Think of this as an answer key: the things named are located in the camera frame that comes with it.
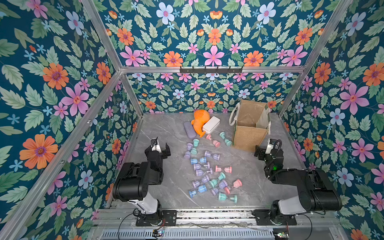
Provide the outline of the pink hourglass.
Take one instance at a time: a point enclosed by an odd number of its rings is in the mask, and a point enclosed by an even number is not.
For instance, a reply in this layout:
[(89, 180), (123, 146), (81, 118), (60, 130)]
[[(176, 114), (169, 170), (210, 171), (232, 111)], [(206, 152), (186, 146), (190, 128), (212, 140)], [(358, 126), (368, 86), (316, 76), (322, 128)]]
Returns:
[(225, 194), (230, 195), (231, 194), (231, 190), (238, 189), (238, 188), (240, 188), (242, 186), (243, 186), (242, 181), (240, 179), (237, 179), (231, 185), (227, 184), (224, 187), (224, 192), (225, 192)]
[(215, 172), (216, 173), (225, 172), (225, 173), (231, 174), (232, 171), (233, 171), (233, 169), (231, 166), (224, 166), (224, 167), (218, 166), (218, 165), (215, 166)]
[(216, 148), (218, 148), (218, 147), (221, 145), (221, 143), (220, 143), (219, 141), (215, 140), (215, 139), (212, 137), (211, 134), (208, 134), (208, 135), (206, 136), (206, 139), (209, 140), (209, 141), (212, 143), (212, 145), (215, 146)]

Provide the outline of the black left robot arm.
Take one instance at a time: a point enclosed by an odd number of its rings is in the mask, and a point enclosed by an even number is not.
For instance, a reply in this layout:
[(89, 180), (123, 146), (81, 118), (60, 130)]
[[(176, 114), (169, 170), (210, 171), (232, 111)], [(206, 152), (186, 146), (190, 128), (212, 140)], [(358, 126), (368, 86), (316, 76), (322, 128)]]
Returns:
[(162, 184), (163, 162), (171, 156), (171, 150), (168, 144), (165, 144), (164, 150), (161, 149), (154, 139), (145, 149), (145, 155), (147, 157), (145, 162), (139, 164), (129, 162), (122, 165), (112, 195), (116, 200), (135, 205), (141, 214), (159, 214), (161, 204), (149, 193), (149, 186)]

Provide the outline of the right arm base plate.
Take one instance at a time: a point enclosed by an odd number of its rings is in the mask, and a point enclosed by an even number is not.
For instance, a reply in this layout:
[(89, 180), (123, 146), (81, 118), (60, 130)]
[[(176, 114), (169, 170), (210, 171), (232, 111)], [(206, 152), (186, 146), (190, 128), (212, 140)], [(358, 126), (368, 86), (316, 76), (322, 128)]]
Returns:
[(254, 210), (252, 215), (255, 217), (258, 226), (297, 225), (294, 215), (282, 215), (280, 212), (271, 212), (270, 210)]

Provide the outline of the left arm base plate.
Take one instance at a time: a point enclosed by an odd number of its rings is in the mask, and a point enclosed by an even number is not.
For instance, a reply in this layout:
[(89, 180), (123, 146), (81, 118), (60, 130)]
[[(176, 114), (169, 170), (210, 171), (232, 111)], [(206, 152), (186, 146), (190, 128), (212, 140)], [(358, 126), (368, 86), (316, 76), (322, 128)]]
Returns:
[(177, 221), (176, 210), (161, 210), (154, 214), (140, 214), (137, 217), (136, 227), (174, 227)]

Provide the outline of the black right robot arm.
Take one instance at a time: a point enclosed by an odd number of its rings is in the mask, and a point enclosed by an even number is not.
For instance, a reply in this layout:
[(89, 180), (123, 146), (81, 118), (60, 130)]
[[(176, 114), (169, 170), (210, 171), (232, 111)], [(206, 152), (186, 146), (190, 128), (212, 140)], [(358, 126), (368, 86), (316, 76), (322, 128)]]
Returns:
[(293, 215), (341, 210), (342, 200), (324, 171), (284, 169), (284, 151), (276, 145), (271, 149), (256, 146), (254, 156), (265, 162), (264, 172), (270, 182), (297, 188), (296, 196), (272, 203), (273, 222)]

